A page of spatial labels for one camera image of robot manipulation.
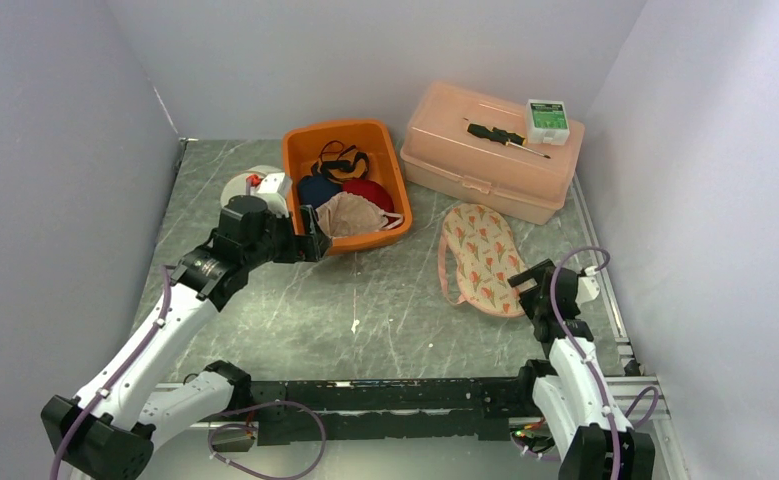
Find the floral mesh laundry bag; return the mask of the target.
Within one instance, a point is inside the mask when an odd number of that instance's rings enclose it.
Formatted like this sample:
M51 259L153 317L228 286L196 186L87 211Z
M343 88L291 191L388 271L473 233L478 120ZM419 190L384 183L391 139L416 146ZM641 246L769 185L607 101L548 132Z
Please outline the floral mesh laundry bag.
M439 239L437 273L452 306L469 304L502 318L524 314L509 279L526 269L508 222L495 210L463 203L445 216Z

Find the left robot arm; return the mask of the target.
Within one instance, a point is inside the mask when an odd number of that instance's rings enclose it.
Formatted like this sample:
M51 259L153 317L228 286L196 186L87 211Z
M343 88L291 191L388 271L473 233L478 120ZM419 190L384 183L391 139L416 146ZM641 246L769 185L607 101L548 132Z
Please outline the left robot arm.
M41 412L54 458L91 479L136 479L155 451L209 416L237 420L285 399L255 400L250 375L226 361L205 367L191 382L157 396L167 367L199 330L266 263L317 262L331 246L310 206L299 209L295 231L287 205L237 195L221 208L208 238L163 270L159 304L113 359L75 395L52 397Z

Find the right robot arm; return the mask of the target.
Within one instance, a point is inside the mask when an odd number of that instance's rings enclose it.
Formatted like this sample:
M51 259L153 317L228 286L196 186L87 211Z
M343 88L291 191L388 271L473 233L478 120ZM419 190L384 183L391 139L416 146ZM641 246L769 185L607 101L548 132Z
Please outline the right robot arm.
M650 479L656 448L614 399L596 360L581 304L599 288L587 272L545 260L509 279L544 359L523 368L516 388L522 411L545 420L559 455L561 479Z

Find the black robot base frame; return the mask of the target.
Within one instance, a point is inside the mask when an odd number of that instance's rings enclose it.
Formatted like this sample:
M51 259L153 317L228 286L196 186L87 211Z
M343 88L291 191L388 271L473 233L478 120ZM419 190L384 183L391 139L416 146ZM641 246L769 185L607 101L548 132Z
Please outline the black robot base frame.
M294 442L474 437L505 441L541 418L517 377L256 381L205 416L256 428L261 446Z

